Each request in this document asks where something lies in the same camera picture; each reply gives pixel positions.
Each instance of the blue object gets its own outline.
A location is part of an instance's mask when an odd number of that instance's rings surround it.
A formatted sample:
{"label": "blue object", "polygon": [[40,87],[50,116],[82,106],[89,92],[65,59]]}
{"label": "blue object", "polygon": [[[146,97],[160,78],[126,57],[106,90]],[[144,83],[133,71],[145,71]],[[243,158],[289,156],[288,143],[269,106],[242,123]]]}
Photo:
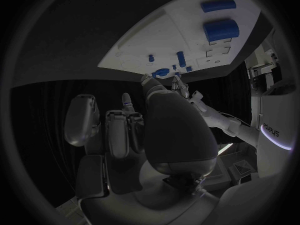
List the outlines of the blue object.
{"label": "blue object", "polygon": [[178,57],[179,66],[181,68],[184,68],[186,66],[186,60],[185,60],[184,52],[183,51],[179,51],[176,54],[177,54],[177,57]]}
{"label": "blue object", "polygon": [[221,0],[201,3],[201,8],[203,12],[208,13],[224,9],[236,9],[237,5],[234,0]]}
{"label": "blue object", "polygon": [[209,42],[237,38],[240,35],[239,27],[232,19],[206,23],[203,29]]}
{"label": "blue object", "polygon": [[150,62],[150,63],[154,62],[154,57],[153,57],[152,54],[149,55],[149,62]]}
{"label": "blue object", "polygon": [[158,75],[158,76],[164,77],[164,76],[166,76],[169,72],[170,72],[170,69],[168,69],[168,68],[162,68],[162,69],[157,70],[157,71],[155,72],[155,74]]}

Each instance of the purple light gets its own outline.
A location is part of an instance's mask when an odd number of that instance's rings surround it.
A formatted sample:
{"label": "purple light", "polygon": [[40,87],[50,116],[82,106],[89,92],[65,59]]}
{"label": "purple light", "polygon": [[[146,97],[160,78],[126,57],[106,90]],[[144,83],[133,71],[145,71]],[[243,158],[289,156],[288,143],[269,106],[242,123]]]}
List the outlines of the purple light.
{"label": "purple light", "polygon": [[291,149],[292,149],[291,147],[287,147],[287,146],[283,146],[283,145],[279,144],[278,142],[276,142],[275,140],[273,140],[271,137],[269,137],[269,135],[264,131],[263,125],[261,125],[260,130],[261,130],[262,134],[263,134],[267,139],[269,139],[272,143],[274,143],[274,144],[277,145],[278,147],[281,147],[282,149],[285,149],[285,150],[291,150]]}

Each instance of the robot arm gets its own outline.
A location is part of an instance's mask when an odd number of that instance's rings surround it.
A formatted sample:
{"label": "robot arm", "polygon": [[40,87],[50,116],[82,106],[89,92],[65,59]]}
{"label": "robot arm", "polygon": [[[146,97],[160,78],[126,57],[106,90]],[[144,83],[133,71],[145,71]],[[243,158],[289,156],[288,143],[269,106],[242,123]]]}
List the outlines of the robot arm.
{"label": "robot arm", "polygon": [[205,105],[201,99],[203,95],[196,91],[189,102],[198,110],[210,128],[222,129],[224,133],[231,137],[238,137],[246,143],[257,148],[259,131],[254,127],[245,126],[234,117],[225,117],[210,106]]}

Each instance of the vent grille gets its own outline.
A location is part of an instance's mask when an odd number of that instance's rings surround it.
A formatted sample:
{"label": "vent grille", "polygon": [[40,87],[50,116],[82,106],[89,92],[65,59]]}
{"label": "vent grille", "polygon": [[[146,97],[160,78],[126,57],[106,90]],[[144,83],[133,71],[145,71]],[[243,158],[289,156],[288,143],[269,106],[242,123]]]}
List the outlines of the vent grille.
{"label": "vent grille", "polygon": [[233,165],[235,166],[240,175],[243,175],[252,170],[252,167],[246,160],[239,161]]}

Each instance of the light fixture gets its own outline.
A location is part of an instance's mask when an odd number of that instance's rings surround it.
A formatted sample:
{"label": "light fixture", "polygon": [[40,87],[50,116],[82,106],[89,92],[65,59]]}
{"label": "light fixture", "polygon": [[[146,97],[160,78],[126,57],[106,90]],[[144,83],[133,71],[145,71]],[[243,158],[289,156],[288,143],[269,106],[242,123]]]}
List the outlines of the light fixture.
{"label": "light fixture", "polygon": [[217,152],[218,155],[223,153],[225,150],[229,149],[233,143],[227,144],[225,147],[223,147],[220,151]]}
{"label": "light fixture", "polygon": [[274,144],[277,145],[278,147],[280,147],[280,148],[282,148],[282,149],[285,149],[285,150],[291,150],[291,149],[292,149],[291,147],[283,146],[283,145],[281,145],[280,143],[278,143],[278,142],[276,142],[275,140],[273,140],[273,139],[272,139],[272,138],[264,131],[263,125],[261,125],[260,130],[261,130],[262,134],[263,134],[267,139],[269,139],[272,143],[274,143]]}

